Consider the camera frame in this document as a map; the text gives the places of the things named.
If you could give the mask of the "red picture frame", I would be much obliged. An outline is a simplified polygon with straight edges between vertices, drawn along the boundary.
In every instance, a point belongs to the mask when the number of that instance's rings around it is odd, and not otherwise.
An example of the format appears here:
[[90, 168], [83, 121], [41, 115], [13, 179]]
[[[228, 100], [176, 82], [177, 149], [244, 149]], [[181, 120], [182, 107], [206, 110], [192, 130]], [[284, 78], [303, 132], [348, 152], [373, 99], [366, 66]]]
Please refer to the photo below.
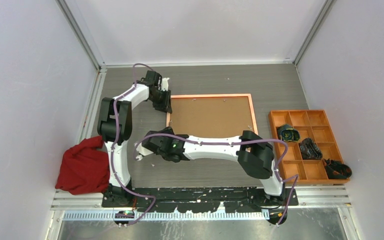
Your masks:
[[249, 93], [173, 95], [166, 124], [176, 135], [229, 138], [258, 133]]

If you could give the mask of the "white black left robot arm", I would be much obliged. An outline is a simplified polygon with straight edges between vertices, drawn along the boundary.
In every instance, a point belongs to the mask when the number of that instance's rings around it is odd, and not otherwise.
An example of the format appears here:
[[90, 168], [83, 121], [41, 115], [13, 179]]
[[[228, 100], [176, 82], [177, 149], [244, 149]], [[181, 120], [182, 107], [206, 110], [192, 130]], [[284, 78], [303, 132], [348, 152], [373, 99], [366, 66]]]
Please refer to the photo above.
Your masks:
[[97, 133], [102, 137], [109, 161], [109, 184], [103, 193], [103, 207], [128, 207], [133, 202], [128, 144], [133, 131], [133, 110], [146, 101], [151, 101], [157, 111], [171, 113], [169, 78], [148, 70], [145, 77], [125, 92], [101, 100]]

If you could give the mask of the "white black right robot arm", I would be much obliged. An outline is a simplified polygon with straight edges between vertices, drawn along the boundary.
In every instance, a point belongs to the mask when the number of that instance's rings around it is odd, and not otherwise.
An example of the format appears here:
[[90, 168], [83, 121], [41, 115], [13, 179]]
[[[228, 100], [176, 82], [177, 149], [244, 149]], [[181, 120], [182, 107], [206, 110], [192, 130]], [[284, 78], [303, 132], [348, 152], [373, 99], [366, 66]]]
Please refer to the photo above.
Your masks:
[[261, 182], [268, 203], [279, 205], [286, 197], [273, 146], [250, 130], [232, 137], [205, 138], [175, 134], [171, 127], [166, 127], [149, 131], [135, 150], [141, 156], [155, 154], [174, 163], [197, 159], [236, 162], [248, 176]]

